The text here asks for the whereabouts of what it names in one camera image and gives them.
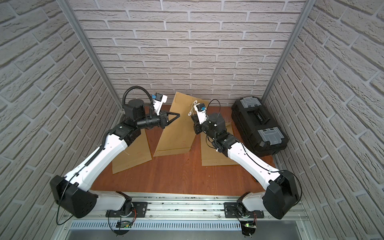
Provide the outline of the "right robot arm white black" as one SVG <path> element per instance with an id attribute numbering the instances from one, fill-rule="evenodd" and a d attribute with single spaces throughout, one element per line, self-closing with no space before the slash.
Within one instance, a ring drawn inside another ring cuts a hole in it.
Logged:
<path id="1" fill-rule="evenodd" d="M 212 139 L 211 148 L 242 166 L 265 190 L 264 194 L 245 193 L 237 201 L 239 212 L 248 213 L 264 206 L 274 218 L 282 219 L 301 199 L 295 175 L 278 170 L 248 150 L 234 135 L 227 132 L 220 114 L 189 113 L 198 135 L 205 133 Z"/>

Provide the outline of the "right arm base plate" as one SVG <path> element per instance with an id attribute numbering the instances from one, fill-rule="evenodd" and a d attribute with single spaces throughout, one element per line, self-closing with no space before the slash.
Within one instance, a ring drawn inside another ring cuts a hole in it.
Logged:
<path id="1" fill-rule="evenodd" d="M 224 203 L 225 218 L 239 218 L 239 219 L 263 219 L 265 217 L 264 211 L 255 210 L 248 211 L 243 205 L 238 203 L 227 202 Z"/>

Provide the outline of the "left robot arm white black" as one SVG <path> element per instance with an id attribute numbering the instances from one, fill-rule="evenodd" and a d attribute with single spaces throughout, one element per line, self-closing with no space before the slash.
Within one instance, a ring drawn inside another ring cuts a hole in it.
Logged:
<path id="1" fill-rule="evenodd" d="M 93 211 L 107 211 L 113 217 L 127 217 L 133 212 L 132 198 L 122 192 L 101 194 L 91 192 L 91 187 L 100 173 L 120 153 L 128 148 L 143 129 L 159 127 L 164 129 L 173 120 L 171 112 L 163 111 L 166 95 L 154 95 L 141 86 L 125 91 L 122 99 L 124 115 L 120 123 L 108 130 L 100 146 L 81 164 L 50 181 L 52 194 L 59 208 L 75 218 L 83 218 Z"/>

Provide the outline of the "brown kraft file bag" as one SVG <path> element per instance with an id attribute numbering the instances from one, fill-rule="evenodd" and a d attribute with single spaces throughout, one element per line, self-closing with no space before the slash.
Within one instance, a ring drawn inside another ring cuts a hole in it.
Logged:
<path id="1" fill-rule="evenodd" d="M 227 158 L 224 154 L 212 149 L 212 144 L 206 139 L 204 132 L 200 133 L 201 137 L 201 158 L 202 166 L 233 166 L 238 165 L 237 162 Z"/>

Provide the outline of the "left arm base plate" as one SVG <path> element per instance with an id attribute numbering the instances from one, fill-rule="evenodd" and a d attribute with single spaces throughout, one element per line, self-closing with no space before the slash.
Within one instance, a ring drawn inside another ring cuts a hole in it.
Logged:
<path id="1" fill-rule="evenodd" d="M 147 211 L 148 202 L 126 202 L 119 210 L 107 210 L 108 218 L 144 218 Z"/>

